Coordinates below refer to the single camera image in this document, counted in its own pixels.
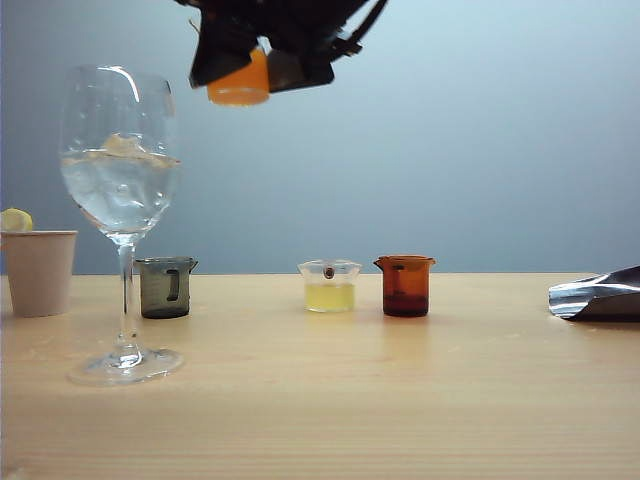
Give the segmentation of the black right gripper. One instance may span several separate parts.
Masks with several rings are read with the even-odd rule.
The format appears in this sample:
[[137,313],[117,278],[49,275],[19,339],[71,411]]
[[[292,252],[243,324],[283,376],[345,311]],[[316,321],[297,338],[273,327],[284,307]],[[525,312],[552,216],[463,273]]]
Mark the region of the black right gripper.
[[360,52],[360,40],[384,1],[182,1],[201,13],[189,83],[198,89],[251,63],[265,37],[269,92],[312,88],[334,80],[329,62]]

